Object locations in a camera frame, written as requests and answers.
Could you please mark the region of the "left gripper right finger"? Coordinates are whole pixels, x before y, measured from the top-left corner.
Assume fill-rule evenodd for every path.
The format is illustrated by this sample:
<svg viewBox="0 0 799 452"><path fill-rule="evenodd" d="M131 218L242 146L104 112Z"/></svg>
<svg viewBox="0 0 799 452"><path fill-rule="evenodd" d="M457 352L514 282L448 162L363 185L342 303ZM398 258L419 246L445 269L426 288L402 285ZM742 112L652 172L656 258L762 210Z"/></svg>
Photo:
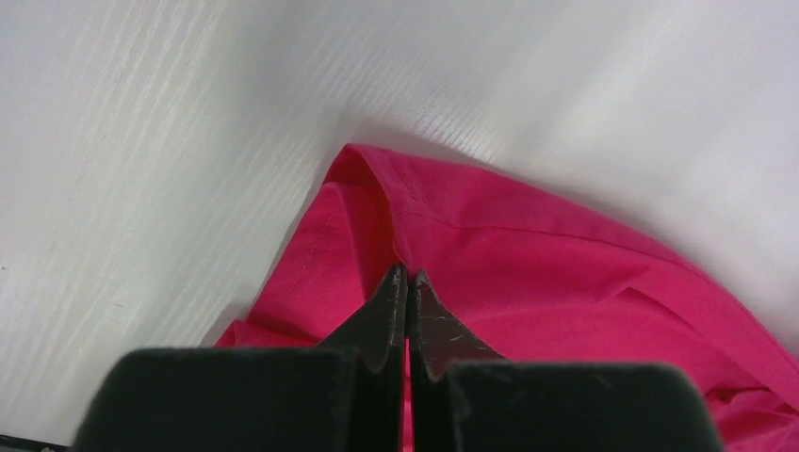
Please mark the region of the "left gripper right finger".
<svg viewBox="0 0 799 452"><path fill-rule="evenodd" d="M435 293L425 272L408 301L418 451L720 451L688 378L660 363L514 362Z"/></svg>

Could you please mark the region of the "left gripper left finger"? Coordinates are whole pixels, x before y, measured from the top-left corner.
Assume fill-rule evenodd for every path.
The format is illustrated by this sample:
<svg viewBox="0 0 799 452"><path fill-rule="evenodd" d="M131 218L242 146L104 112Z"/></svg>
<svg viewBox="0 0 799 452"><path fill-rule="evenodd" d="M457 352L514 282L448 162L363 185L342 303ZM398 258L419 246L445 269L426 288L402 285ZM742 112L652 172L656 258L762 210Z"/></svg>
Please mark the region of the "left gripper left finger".
<svg viewBox="0 0 799 452"><path fill-rule="evenodd" d="M404 266L313 347L140 349L107 375L76 451L399 451Z"/></svg>

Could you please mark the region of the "magenta t shirt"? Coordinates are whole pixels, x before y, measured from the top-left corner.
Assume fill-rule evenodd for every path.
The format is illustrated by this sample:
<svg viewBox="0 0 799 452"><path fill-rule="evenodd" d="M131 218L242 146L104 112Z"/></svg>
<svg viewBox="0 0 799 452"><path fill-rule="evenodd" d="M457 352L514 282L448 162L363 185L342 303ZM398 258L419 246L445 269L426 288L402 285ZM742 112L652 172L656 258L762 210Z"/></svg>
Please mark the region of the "magenta t shirt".
<svg viewBox="0 0 799 452"><path fill-rule="evenodd" d="M312 346L392 265L424 270L484 342L520 361L679 367L729 451L798 447L798 362L729 292L657 240L487 169L349 144L230 346Z"/></svg>

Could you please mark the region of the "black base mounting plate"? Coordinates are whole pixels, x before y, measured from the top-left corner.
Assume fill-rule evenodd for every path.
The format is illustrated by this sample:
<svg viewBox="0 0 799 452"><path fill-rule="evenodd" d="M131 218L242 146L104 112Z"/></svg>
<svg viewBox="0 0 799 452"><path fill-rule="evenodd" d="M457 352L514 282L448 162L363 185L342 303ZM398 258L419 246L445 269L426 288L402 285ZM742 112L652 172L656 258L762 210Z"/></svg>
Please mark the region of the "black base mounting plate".
<svg viewBox="0 0 799 452"><path fill-rule="evenodd" d="M66 452L68 446L49 444L26 438L18 438L2 434L0 436L1 452Z"/></svg>

